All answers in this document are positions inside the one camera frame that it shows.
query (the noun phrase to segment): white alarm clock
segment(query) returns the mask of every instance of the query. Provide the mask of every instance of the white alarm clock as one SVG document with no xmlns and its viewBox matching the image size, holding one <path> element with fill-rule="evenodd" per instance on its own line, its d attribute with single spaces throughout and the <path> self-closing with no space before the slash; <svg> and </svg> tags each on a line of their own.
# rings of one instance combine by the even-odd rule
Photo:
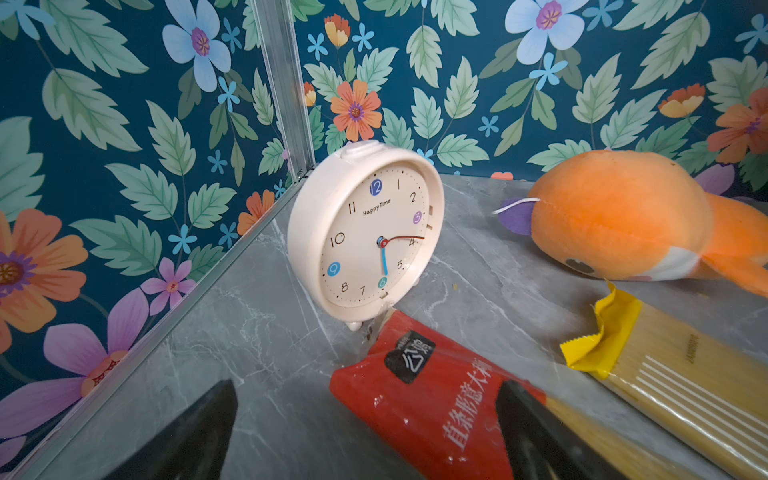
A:
<svg viewBox="0 0 768 480">
<path fill-rule="evenodd" d="M 347 144 L 296 196 L 288 258 L 315 303 L 354 331 L 415 285 L 442 228 L 437 170 L 378 141 Z"/>
</svg>

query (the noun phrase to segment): stuffed toy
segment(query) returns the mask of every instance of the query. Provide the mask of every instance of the stuffed toy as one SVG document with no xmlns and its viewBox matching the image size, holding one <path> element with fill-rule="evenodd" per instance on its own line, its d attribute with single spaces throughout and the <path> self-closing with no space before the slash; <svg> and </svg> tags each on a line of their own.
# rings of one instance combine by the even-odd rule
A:
<svg viewBox="0 0 768 480">
<path fill-rule="evenodd" d="M 608 280 L 725 277 L 768 297 L 768 217 L 707 193 L 669 158 L 590 151 L 497 210 L 547 255 Z"/>
</svg>

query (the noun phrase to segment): yellow wrapper end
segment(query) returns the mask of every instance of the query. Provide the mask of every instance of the yellow wrapper end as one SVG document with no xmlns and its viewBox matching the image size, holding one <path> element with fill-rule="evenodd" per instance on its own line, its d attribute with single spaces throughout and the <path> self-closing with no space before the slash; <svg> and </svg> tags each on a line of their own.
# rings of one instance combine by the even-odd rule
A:
<svg viewBox="0 0 768 480">
<path fill-rule="evenodd" d="M 594 305 L 599 333 L 562 343 L 565 362 L 574 370 L 589 372 L 605 379 L 616 364 L 621 350 L 632 334 L 643 303 L 608 282 L 611 294 Z"/>
</svg>

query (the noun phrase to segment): floral wallpaper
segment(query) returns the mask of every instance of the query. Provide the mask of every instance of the floral wallpaper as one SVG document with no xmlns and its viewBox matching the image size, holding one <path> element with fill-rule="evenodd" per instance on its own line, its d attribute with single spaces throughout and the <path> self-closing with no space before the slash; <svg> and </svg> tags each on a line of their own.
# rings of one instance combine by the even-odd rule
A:
<svg viewBox="0 0 768 480">
<path fill-rule="evenodd" d="M 328 0 L 306 15 L 318 159 L 376 138 L 442 173 L 536 180 L 631 149 L 768 199 L 764 2 Z"/>
<path fill-rule="evenodd" d="M 0 0 L 0 472 L 286 192 L 259 48 L 250 0 Z"/>
</svg>

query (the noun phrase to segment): leaf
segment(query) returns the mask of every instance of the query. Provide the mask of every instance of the leaf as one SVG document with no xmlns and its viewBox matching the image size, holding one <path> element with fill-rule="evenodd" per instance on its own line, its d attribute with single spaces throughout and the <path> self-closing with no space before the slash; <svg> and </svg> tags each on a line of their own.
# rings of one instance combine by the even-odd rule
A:
<svg viewBox="0 0 768 480">
<path fill-rule="evenodd" d="M 194 165 L 197 152 L 191 147 L 190 135 L 184 133 L 178 118 L 170 119 L 165 110 L 147 100 L 154 128 L 149 133 L 156 142 L 152 144 L 160 155 L 160 163 L 174 175 L 186 175 Z"/>
<path fill-rule="evenodd" d="M 446 135 L 437 147 L 437 158 L 449 167 L 469 167 L 473 161 L 488 160 L 488 154 L 477 145 L 477 140 L 466 135 Z"/>
<path fill-rule="evenodd" d="M 742 61 L 715 58 L 710 60 L 710 67 L 715 80 L 707 84 L 707 89 L 713 93 L 710 100 L 717 104 L 715 110 L 725 112 L 731 105 L 748 105 L 752 92 L 768 87 L 768 63 L 764 61 L 758 67 L 749 55 Z"/>
<path fill-rule="evenodd" d="M 391 17 L 398 10 L 404 15 L 409 8 L 416 7 L 421 0 L 365 0 L 363 4 L 374 12 L 384 12 L 385 17 Z"/>
<path fill-rule="evenodd" d="M 463 118 L 475 110 L 475 100 L 480 92 L 477 90 L 478 77 L 472 76 L 469 60 L 462 57 L 456 76 L 451 75 L 451 86 L 445 89 L 445 113 L 450 118 Z"/>
<path fill-rule="evenodd" d="M 632 88 L 650 84 L 660 76 L 672 75 L 680 64 L 688 65 L 696 47 L 703 47 L 710 37 L 710 23 L 701 12 L 694 12 L 675 20 L 661 32 L 662 36 L 651 45 L 651 53 L 640 63 L 645 67 Z"/>
<path fill-rule="evenodd" d="M 488 78 L 500 71 L 509 71 L 518 60 L 518 45 L 522 38 L 512 40 L 496 49 L 495 57 L 480 72 L 480 78 Z"/>
<path fill-rule="evenodd" d="M 121 0 L 106 0 L 109 5 L 112 5 L 117 10 L 122 10 L 120 6 Z M 122 2 L 129 7 L 136 8 L 137 10 L 151 10 L 154 5 L 149 0 L 122 0 Z"/>
<path fill-rule="evenodd" d="M 635 6 L 614 26 L 614 30 L 630 30 L 642 24 L 645 24 L 645 30 L 656 25 L 665 15 L 664 20 L 669 20 L 680 9 L 683 0 L 632 0 L 632 3 Z"/>
<path fill-rule="evenodd" d="M 69 132 L 78 140 L 81 135 L 95 146 L 107 150 L 107 144 L 125 151 L 139 151 L 131 134 L 123 125 L 128 120 L 112 107 L 117 104 L 96 91 L 101 85 L 76 71 L 51 70 L 43 84 L 43 105 L 51 118 L 64 118 Z"/>
<path fill-rule="evenodd" d="M 35 175 L 43 165 L 43 154 L 30 154 L 30 117 L 0 121 L 0 212 L 9 222 L 22 210 L 35 208 L 42 195 L 32 195 L 42 186 L 45 175 Z"/>
<path fill-rule="evenodd" d="M 312 131 L 312 146 L 314 150 L 319 150 L 323 146 L 326 124 L 321 120 L 320 106 L 317 105 L 310 111 L 310 130 Z"/>
<path fill-rule="evenodd" d="M 253 71 L 253 109 L 258 114 L 256 119 L 262 125 L 271 125 L 275 119 L 275 107 L 272 105 L 272 97 L 266 89 L 266 84 L 261 81 L 259 69 Z"/>
<path fill-rule="evenodd" d="M 541 165 L 541 171 L 546 172 L 557 167 L 569 158 L 591 150 L 592 149 L 587 141 L 582 140 L 579 143 L 576 143 L 569 139 L 565 141 L 565 144 L 549 144 L 547 150 L 539 152 L 529 158 L 528 163 Z"/>
<path fill-rule="evenodd" d="M 494 114 L 510 107 L 519 107 L 528 98 L 528 93 L 530 93 L 534 83 L 536 80 L 533 78 L 523 78 L 509 85 L 507 93 L 491 106 L 491 113 Z"/>
<path fill-rule="evenodd" d="M 502 141 L 498 142 L 498 146 L 496 147 L 496 151 L 493 152 L 494 157 L 498 157 L 499 155 L 503 154 L 512 145 L 517 145 L 520 142 L 520 139 L 523 135 L 523 121 L 525 120 L 525 115 L 518 118 L 512 124 L 504 129 L 502 132 Z"/>
<path fill-rule="evenodd" d="M 251 51 L 253 47 L 261 48 L 261 31 L 253 13 L 253 0 L 245 0 L 243 9 L 243 30 L 245 31 L 245 45 L 243 50 Z"/>
<path fill-rule="evenodd" d="M 659 127 L 648 136 L 648 140 L 641 138 L 635 145 L 635 151 L 650 151 L 655 154 L 674 158 L 677 151 L 688 142 L 684 136 L 700 117 L 689 117 L 678 121 L 669 128 Z"/>
<path fill-rule="evenodd" d="M 71 224 L 80 230 L 96 247 L 91 250 L 96 257 L 109 259 L 104 265 L 127 276 L 143 275 L 154 270 L 160 260 L 162 242 L 158 232 L 150 233 L 147 225 L 139 220 L 136 225 L 121 215 L 114 222 L 98 218 L 86 218 Z"/>
<path fill-rule="evenodd" d="M 427 95 L 421 88 L 413 88 L 414 105 L 411 106 L 413 112 L 413 128 L 416 133 L 423 138 L 432 138 L 442 130 L 442 111 L 437 106 L 434 97 L 427 98 Z"/>
<path fill-rule="evenodd" d="M 194 79 L 193 69 L 194 67 L 190 67 L 190 69 L 179 78 L 179 91 L 181 92 L 181 96 L 179 97 L 179 120 L 187 118 L 194 106 L 199 105 L 200 100 L 203 98 L 203 92 L 200 90 L 200 87 Z"/>
<path fill-rule="evenodd" d="M 357 8 L 357 0 L 339 0 L 339 3 L 346 7 L 352 18 L 358 22 L 360 21 L 360 10 Z"/>
<path fill-rule="evenodd" d="M 230 165 L 235 170 L 235 184 L 239 187 L 243 183 L 243 169 L 245 169 L 245 157 L 243 151 L 240 149 L 240 145 L 237 144 L 235 139 L 232 145 L 232 154 L 230 155 Z"/>
<path fill-rule="evenodd" d="M 351 83 L 355 76 L 357 76 L 357 61 L 355 60 L 355 49 L 351 48 L 344 61 L 344 78 Z"/>
<path fill-rule="evenodd" d="M 168 184 L 163 172 L 154 173 L 147 165 L 134 168 L 126 164 L 109 164 L 105 167 L 125 186 L 120 194 L 136 202 L 131 206 L 146 212 L 150 220 L 166 220 L 176 211 L 179 193 L 176 185 Z"/>
<path fill-rule="evenodd" d="M 312 85 L 320 93 L 327 102 L 331 102 L 331 98 L 338 97 L 339 93 L 337 88 L 344 83 L 341 75 L 337 75 L 333 67 L 327 67 L 326 64 L 320 62 L 320 65 L 314 65 L 308 63 L 304 65 L 307 73 L 312 77 Z"/>
<path fill-rule="evenodd" d="M 346 133 L 339 131 L 336 125 L 331 124 L 326 131 L 326 145 L 328 146 L 328 155 L 339 150 L 346 142 Z"/>
<path fill-rule="evenodd" d="M 615 111 L 608 124 L 600 129 L 600 139 L 605 146 L 616 150 L 634 141 L 656 115 L 655 107 L 665 91 L 656 90 L 638 102 L 630 100 L 620 112 Z"/>
<path fill-rule="evenodd" d="M 409 63 L 416 73 L 416 78 L 423 77 L 435 88 L 438 86 L 437 69 L 442 68 L 442 49 L 438 45 L 439 41 L 440 37 L 434 28 L 422 25 L 411 34 L 406 45 L 406 53 L 411 55 Z"/>
<path fill-rule="evenodd" d="M 388 108 L 382 110 L 384 111 L 384 124 L 382 125 L 384 143 L 393 147 L 413 150 L 414 141 L 411 139 L 411 127 L 407 125 L 405 118 L 398 118 Z"/>
<path fill-rule="evenodd" d="M 746 154 L 739 163 L 739 173 L 745 182 L 750 182 L 752 191 L 757 192 L 768 183 L 768 154 Z"/>
<path fill-rule="evenodd" d="M 189 256 L 192 270 L 187 278 L 200 282 L 203 276 L 214 268 L 222 258 L 224 258 L 224 247 L 214 247 L 212 243 L 209 243 L 202 249 L 200 247 L 193 248 Z"/>
<path fill-rule="evenodd" d="M 55 20 L 53 25 L 45 26 L 54 45 L 65 55 L 72 51 L 92 71 L 96 71 L 96 64 L 113 77 L 119 77 L 120 70 L 146 72 L 148 67 L 123 46 L 127 39 L 105 25 L 109 22 L 106 17 L 86 6 L 85 0 L 40 0 L 40 8 Z"/>
<path fill-rule="evenodd" d="M 563 60 L 567 61 L 568 65 L 557 72 L 556 75 L 558 78 L 565 80 L 569 87 L 576 90 L 581 89 L 584 86 L 584 81 L 581 79 L 581 70 L 578 69 L 578 66 L 581 64 L 581 54 L 573 47 L 568 50 L 558 50 L 558 53 L 554 56 L 554 64 L 556 65 L 559 61 Z"/>
<path fill-rule="evenodd" d="M 211 228 L 214 222 L 221 220 L 221 214 L 229 210 L 227 206 L 237 192 L 229 187 L 203 184 L 199 191 L 192 192 L 187 202 L 190 222 L 193 227 Z"/>
<path fill-rule="evenodd" d="M 477 7 L 470 0 L 432 0 L 432 17 L 454 37 L 456 32 L 468 37 L 480 35 L 472 17 L 475 11 Z"/>
<path fill-rule="evenodd" d="M 223 74 L 224 80 L 227 81 L 227 85 L 235 82 L 235 95 L 242 98 L 245 101 L 253 102 L 253 97 L 250 96 L 250 92 L 247 88 L 245 88 L 245 85 L 243 85 L 243 77 L 240 76 L 239 73 L 237 73 L 235 70 L 230 68 L 230 70 Z"/>
<path fill-rule="evenodd" d="M 595 75 L 587 77 L 584 90 L 576 92 L 576 105 L 573 107 L 576 120 L 594 124 L 614 107 L 621 80 L 621 75 L 616 75 L 618 62 L 619 54 L 606 60 Z"/>
<path fill-rule="evenodd" d="M 706 140 L 692 144 L 688 150 L 681 151 L 675 161 L 689 174 L 693 175 L 709 164 L 713 164 L 719 152 L 710 151 Z"/>
<path fill-rule="evenodd" d="M 2 32 L 2 34 L 9 40 L 16 39 L 18 36 L 18 19 L 16 18 L 16 15 L 11 15 L 0 22 L 0 32 Z"/>
<path fill-rule="evenodd" d="M 238 137 L 247 138 L 253 141 L 259 140 L 259 136 L 256 135 L 256 132 L 250 127 L 245 115 L 241 115 L 234 111 L 230 114 L 230 118 L 232 119 L 232 125 L 234 125 Z"/>
<path fill-rule="evenodd" d="M 273 138 L 266 143 L 266 147 L 261 151 L 261 163 L 259 163 L 259 175 L 273 174 L 283 168 L 283 142 L 279 138 Z"/>
<path fill-rule="evenodd" d="M 218 144 L 219 140 L 227 134 L 229 127 L 227 126 L 227 107 L 226 102 L 219 104 L 214 111 L 210 113 L 208 121 L 210 122 L 210 135 L 208 136 L 208 148 L 213 150 Z"/>
<path fill-rule="evenodd" d="M 389 64 L 398 50 L 397 47 L 388 47 L 379 52 L 378 48 L 374 48 L 362 58 L 362 64 L 357 66 L 357 79 L 368 84 L 368 92 L 381 90 L 387 75 L 392 72 Z"/>
<path fill-rule="evenodd" d="M 541 90 L 533 90 L 533 102 L 531 103 L 531 116 L 538 120 L 546 128 L 554 130 L 558 127 L 558 119 L 555 118 L 554 100 Z"/>
<path fill-rule="evenodd" d="M 325 5 L 317 0 L 290 0 L 290 6 L 293 10 L 293 16 L 306 22 L 308 16 L 322 12 Z"/>
</svg>

